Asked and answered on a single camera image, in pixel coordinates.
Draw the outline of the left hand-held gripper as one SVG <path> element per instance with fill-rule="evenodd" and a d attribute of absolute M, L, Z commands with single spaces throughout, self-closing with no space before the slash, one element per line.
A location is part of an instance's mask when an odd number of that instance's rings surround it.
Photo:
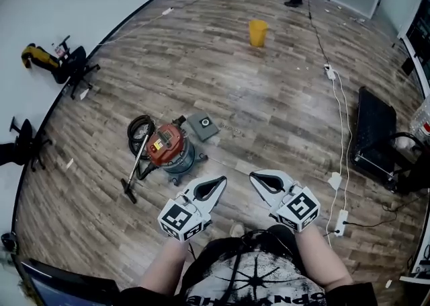
<path fill-rule="evenodd" d="M 226 188 L 226 176 L 192 180 L 184 192 L 169 199 L 158 215 L 161 229 L 177 241 L 188 241 L 211 224 L 210 213 Z"/>

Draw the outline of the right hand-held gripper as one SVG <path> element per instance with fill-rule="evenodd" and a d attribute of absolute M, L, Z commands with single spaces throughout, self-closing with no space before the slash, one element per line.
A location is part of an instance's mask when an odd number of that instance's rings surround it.
<path fill-rule="evenodd" d="M 269 216 L 295 232 L 305 230 L 320 214 L 320 202 L 308 187 L 284 171 L 252 171 L 249 179 L 261 199 L 270 207 Z"/>

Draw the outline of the person's left forearm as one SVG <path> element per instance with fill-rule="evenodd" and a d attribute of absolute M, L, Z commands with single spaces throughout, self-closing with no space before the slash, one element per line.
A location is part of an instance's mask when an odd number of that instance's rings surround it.
<path fill-rule="evenodd" d="M 173 296 L 179 284 L 188 253 L 188 243 L 169 238 L 143 274 L 140 286 Z"/>

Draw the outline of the person's right forearm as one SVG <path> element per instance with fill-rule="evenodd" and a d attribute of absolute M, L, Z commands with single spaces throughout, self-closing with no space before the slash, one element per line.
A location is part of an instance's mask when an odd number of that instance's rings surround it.
<path fill-rule="evenodd" d="M 352 285 L 353 279 L 340 257 L 333 251 L 316 225 L 295 232 L 296 245 L 307 275 L 326 292 Z"/>

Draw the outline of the person's black trousers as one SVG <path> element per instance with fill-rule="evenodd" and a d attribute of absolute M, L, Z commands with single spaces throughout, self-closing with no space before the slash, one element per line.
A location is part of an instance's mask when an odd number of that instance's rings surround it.
<path fill-rule="evenodd" d="M 205 263 L 213 263 L 221 257 L 231 258 L 239 250 L 243 253 L 264 252 L 276 257 L 291 259 L 296 265 L 302 263 L 294 234 L 283 225 L 248 232 L 236 231 L 230 237 L 209 242 L 197 257 Z"/>

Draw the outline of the white power adapter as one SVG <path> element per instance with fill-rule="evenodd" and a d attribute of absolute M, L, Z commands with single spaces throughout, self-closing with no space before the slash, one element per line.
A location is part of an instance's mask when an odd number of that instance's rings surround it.
<path fill-rule="evenodd" d="M 328 183 L 334 191 L 337 191 L 341 185 L 342 176 L 339 172 L 333 172 L 328 179 Z"/>

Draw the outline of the red vacuum cleaner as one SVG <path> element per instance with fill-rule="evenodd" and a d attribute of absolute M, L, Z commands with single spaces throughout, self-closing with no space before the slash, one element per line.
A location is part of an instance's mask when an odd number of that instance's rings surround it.
<path fill-rule="evenodd" d="M 195 163 L 208 160 L 207 155 L 196 151 L 187 132 L 182 129 L 181 125 L 185 121 L 185 116 L 180 116 L 171 123 L 158 127 L 148 139 L 146 152 L 150 163 L 141 173 L 141 180 L 161 168 L 169 174 L 169 181 L 178 186 Z"/>

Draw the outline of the metal vacuum wand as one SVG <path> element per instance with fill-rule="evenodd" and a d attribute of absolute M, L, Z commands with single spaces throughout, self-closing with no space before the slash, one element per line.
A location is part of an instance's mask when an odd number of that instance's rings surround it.
<path fill-rule="evenodd" d="M 128 176 L 128 179 L 125 180 L 124 178 L 122 178 L 120 180 L 120 183 L 122 185 L 122 188 L 124 189 L 125 195 L 130 199 L 130 201 L 133 204 L 136 204 L 137 199 L 135 198 L 135 196 L 132 193 L 131 182 L 132 182 L 133 176 L 134 176 L 134 174 L 136 172 L 136 169 L 137 169 L 137 167 L 138 167 L 138 165 L 140 163 L 140 158 L 141 158 L 142 153 L 143 153 L 143 151 L 145 149 L 146 142 L 148 141 L 149 136 L 150 136 L 150 128 L 147 128 L 147 131 L 145 132 L 144 140 L 143 140 L 143 142 L 140 145 L 140 148 L 139 148 L 138 153 L 136 155 L 134 166 L 133 166 L 132 171 L 130 172 L 130 174 Z"/>

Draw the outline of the person's printed t-shirt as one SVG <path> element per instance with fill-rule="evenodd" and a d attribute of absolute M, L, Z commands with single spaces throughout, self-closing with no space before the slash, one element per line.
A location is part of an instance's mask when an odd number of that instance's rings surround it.
<path fill-rule="evenodd" d="M 255 250 L 234 261 L 220 257 L 173 297 L 135 287 L 121 291 L 113 306 L 378 306 L 371 283 L 326 292 L 287 255 Z"/>

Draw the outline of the black platform trolley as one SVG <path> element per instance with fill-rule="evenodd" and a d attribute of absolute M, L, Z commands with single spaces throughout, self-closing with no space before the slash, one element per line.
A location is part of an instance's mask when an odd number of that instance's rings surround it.
<path fill-rule="evenodd" d="M 366 87 L 359 89 L 349 158 L 355 170 L 393 193 L 430 188 L 430 143 L 397 131 L 395 109 Z"/>

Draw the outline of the yellow bucket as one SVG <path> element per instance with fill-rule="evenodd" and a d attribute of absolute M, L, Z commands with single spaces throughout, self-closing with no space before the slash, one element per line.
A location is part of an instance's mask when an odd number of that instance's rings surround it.
<path fill-rule="evenodd" d="M 254 47 L 264 47 L 268 25 L 263 20 L 251 20 L 249 22 L 250 45 Z"/>

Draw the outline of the black tablet screen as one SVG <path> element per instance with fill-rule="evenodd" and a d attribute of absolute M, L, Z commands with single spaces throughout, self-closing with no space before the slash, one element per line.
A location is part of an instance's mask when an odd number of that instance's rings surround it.
<path fill-rule="evenodd" d="M 21 266 L 43 306 L 113 306 L 120 294 L 110 279 L 69 272 L 32 258 Z"/>

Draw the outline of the black office chair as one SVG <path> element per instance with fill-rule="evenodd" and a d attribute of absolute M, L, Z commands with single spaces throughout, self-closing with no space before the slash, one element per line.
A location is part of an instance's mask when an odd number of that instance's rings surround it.
<path fill-rule="evenodd" d="M 52 145 L 52 141 L 43 139 L 46 134 L 45 130 L 33 136 L 33 127 L 30 121 L 25 119 L 21 128 L 19 128 L 15 124 L 15 118 L 12 118 L 9 130 L 16 131 L 18 136 L 15 138 L 14 143 L 0 144 L 0 166 L 7 163 L 25 165 L 30 161 L 32 171 L 36 171 L 35 162 L 38 160 L 41 168 L 46 169 L 40 152 L 46 144 Z"/>
<path fill-rule="evenodd" d="M 71 98 L 75 99 L 75 92 L 81 82 L 84 82 L 88 89 L 93 88 L 92 84 L 85 79 L 85 76 L 92 71 L 99 71 L 101 67 L 98 64 L 92 66 L 89 64 L 89 57 L 83 46 L 78 46 L 71 51 L 67 44 L 70 37 L 70 35 L 65 37 L 57 46 L 60 49 L 60 55 L 58 56 L 60 67 L 56 76 L 68 78 L 67 85 L 73 87 Z"/>

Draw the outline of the black helmet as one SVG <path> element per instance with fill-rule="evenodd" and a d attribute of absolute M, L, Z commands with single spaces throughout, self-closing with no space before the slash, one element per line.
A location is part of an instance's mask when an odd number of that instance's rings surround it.
<path fill-rule="evenodd" d="M 4 233 L 0 236 L 1 243 L 3 247 L 13 254 L 16 254 L 19 249 L 19 245 L 17 242 L 17 237 L 14 232 Z"/>

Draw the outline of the yellow jacket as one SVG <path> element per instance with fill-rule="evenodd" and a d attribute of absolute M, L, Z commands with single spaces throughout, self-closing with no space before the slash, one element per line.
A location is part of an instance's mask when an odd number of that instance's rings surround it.
<path fill-rule="evenodd" d="M 21 60 L 24 67 L 31 69 L 33 65 L 47 71 L 55 71 L 60 68 L 58 59 L 46 52 L 41 46 L 34 43 L 27 45 L 21 53 Z"/>

